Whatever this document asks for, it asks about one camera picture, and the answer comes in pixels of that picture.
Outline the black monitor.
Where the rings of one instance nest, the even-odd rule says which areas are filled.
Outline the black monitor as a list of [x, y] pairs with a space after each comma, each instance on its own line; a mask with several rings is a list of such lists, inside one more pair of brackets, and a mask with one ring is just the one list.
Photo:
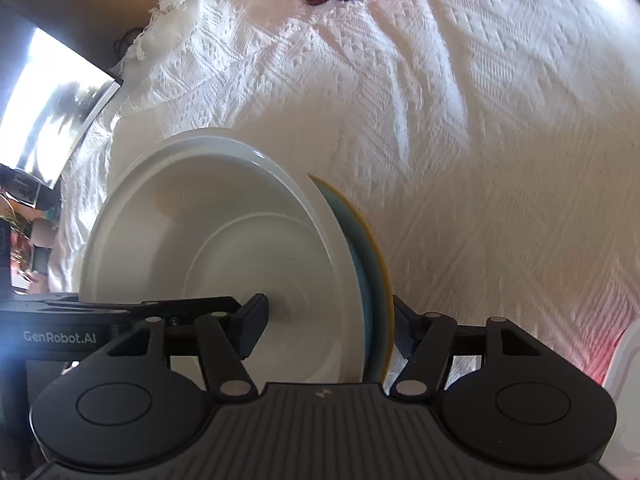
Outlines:
[[1, 163], [53, 188], [122, 81], [1, 6]]

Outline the white plastic bowl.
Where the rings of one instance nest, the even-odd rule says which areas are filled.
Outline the white plastic bowl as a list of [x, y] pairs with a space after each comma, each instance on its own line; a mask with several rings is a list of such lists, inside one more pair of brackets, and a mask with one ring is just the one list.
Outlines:
[[359, 382], [366, 322], [346, 237], [303, 172], [200, 129], [163, 140], [107, 197], [79, 296], [137, 304], [263, 294], [269, 321], [246, 360], [254, 382]]

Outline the white textured tablecloth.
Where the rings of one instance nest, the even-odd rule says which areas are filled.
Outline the white textured tablecloth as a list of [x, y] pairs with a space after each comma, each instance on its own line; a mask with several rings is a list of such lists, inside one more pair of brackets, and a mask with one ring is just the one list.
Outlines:
[[339, 188], [394, 291], [602, 380], [639, 315], [637, 0], [162, 0], [67, 165], [49, 283], [160, 140], [242, 130]]

